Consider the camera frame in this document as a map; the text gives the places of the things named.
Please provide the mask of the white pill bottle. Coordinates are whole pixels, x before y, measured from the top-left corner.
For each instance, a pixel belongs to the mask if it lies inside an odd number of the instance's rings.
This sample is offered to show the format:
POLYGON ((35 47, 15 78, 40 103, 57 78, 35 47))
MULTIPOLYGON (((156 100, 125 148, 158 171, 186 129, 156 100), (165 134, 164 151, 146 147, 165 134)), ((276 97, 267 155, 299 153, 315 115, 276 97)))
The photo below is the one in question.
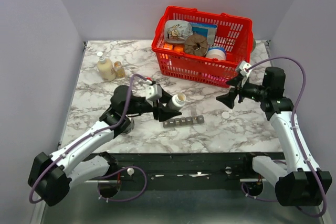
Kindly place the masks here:
POLYGON ((179 111, 185 105, 186 95, 183 93, 178 93, 172 96, 170 101, 167 103, 167 107, 179 111))

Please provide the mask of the grey weekly pill organizer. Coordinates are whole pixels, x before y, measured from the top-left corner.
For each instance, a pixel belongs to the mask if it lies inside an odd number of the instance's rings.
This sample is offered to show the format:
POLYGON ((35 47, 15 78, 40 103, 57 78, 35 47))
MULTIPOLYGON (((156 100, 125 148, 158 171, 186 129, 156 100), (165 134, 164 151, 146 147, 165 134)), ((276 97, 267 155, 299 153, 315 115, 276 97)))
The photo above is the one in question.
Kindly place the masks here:
POLYGON ((201 114, 197 114, 196 108, 190 109, 189 116, 182 116, 179 118, 172 118, 162 123, 165 129, 176 127, 191 127, 195 125, 202 125, 205 123, 205 118, 201 114))

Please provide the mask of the white bottle cap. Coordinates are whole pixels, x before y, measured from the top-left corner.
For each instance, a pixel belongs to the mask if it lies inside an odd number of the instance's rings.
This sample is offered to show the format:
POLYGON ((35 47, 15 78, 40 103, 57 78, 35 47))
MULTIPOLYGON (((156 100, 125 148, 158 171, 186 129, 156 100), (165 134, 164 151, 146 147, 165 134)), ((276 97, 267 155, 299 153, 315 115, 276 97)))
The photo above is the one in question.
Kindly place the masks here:
POLYGON ((229 114, 228 112, 223 112, 223 113, 222 113, 222 117, 223 117, 224 119, 228 119, 228 118, 230 117, 230 114, 229 114))

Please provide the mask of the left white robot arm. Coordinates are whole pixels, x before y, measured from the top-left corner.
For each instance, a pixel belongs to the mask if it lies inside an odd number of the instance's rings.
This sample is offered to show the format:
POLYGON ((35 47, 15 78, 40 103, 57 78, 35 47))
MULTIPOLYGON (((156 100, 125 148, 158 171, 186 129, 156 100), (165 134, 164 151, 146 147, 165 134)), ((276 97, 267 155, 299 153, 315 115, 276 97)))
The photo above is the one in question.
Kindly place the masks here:
POLYGON ((186 95, 170 95, 152 82, 144 97, 134 96, 130 86, 119 86, 108 109, 81 137, 49 155, 41 152, 33 161, 28 177, 29 201, 37 194, 49 206, 62 201, 71 189, 93 178, 112 179, 118 173, 117 161, 107 153, 89 158, 97 148, 134 126, 131 116, 152 113, 155 120, 167 121, 181 115, 186 95))

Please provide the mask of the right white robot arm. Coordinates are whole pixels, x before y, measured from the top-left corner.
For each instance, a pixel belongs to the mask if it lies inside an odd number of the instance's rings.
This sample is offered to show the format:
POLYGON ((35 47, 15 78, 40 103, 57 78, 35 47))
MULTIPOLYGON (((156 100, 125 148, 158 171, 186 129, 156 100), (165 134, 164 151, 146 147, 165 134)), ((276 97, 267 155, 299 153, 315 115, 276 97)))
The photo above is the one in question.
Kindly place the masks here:
POLYGON ((249 178, 260 174, 275 189, 282 206, 318 206, 331 183, 331 174, 322 171, 312 157, 300 131, 293 102, 284 96, 286 75, 283 69, 267 67, 261 85, 250 83, 251 65, 243 62, 238 75, 227 81, 231 88, 216 99, 230 109, 235 102, 251 99, 260 104, 274 128, 285 157, 283 168, 269 156, 258 155, 243 162, 242 173, 249 178))

